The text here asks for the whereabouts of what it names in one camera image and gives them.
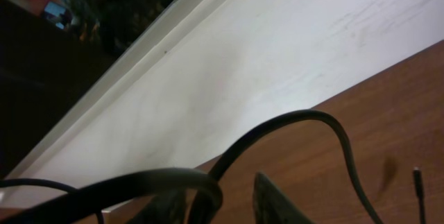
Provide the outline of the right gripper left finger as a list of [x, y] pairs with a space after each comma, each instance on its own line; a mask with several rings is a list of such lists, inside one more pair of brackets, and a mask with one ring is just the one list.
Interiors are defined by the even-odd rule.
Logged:
[[183, 224], [186, 209], [186, 192], [169, 191], [156, 195], [126, 224]]

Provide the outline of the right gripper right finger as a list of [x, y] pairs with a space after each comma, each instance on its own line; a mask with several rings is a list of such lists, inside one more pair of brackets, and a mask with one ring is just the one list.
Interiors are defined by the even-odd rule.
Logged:
[[253, 209], [256, 224], [314, 224], [265, 174], [255, 174]]

